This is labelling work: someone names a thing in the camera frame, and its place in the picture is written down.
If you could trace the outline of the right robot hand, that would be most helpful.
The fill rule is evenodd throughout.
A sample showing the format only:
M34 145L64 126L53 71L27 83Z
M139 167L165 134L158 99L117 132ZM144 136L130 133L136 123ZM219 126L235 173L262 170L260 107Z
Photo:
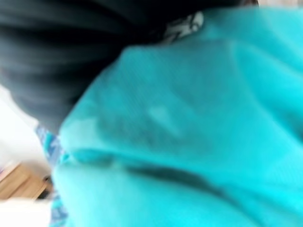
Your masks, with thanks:
M204 0L3 0L0 83L53 133L94 78Z

